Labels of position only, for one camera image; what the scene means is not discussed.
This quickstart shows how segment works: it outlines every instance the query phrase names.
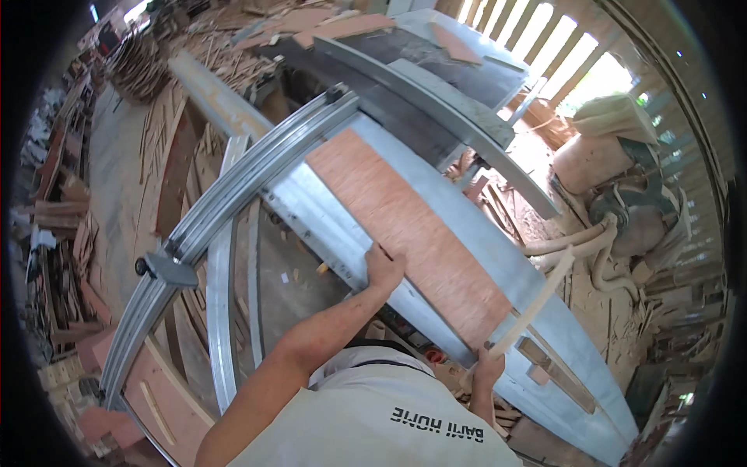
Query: table saw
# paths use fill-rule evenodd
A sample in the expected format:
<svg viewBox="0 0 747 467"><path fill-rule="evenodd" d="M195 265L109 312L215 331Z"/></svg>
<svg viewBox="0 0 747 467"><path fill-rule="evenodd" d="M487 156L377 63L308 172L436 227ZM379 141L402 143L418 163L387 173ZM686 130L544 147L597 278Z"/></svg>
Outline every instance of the table saw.
<svg viewBox="0 0 747 467"><path fill-rule="evenodd" d="M251 205L249 246L256 248L259 198L353 291L366 286L363 255L372 237L381 232L372 235L371 225L361 221L362 211L356 211L349 200L343 202L341 192L319 174L320 166L311 163L315 151L330 148L344 135L354 135L361 147L371 149L372 157L384 163L391 177L427 207L421 210L429 210L439 231L456 239L456 248L464 250L489 287L506 299L506 312L494 329L467 335L459 332L453 310L449 314L439 308L443 302L435 292L410 275L403 280L388 304L454 362L472 366L477 341L483 336L491 342L499 340L542 288L543 274L442 176L469 146L541 216L558 213L548 195L506 156L513 138L512 122L520 118L521 110L509 121L495 115L524 85L526 65L440 13L420 10L394 19L398 27L392 31L340 41L315 38L312 51L292 41L260 50L316 75L328 87L274 127L186 52L170 60L170 69L189 93L191 105L229 136L229 144L218 180L163 239L158 252L146 255L140 263L143 278L127 305L103 368L105 407L128 409L122 390L136 353L172 297L181 288L196 287L194 268L206 254L211 368L220 411L226 410L241 384L233 325L239 313L233 299L237 214ZM430 37L430 22L448 28L485 57L483 64L460 64L446 58ZM424 255L437 263L442 253L433 250ZM250 252L248 326L255 365L265 353L257 267L257 255ZM560 438L616 465L638 430L605 361L568 307L553 294L522 336L521 345L506 353L506 370L495 392ZM565 378L563 387L555 380L540 386L530 378L527 373L537 358L559 369ZM156 445L165 453L164 447Z"/></svg>

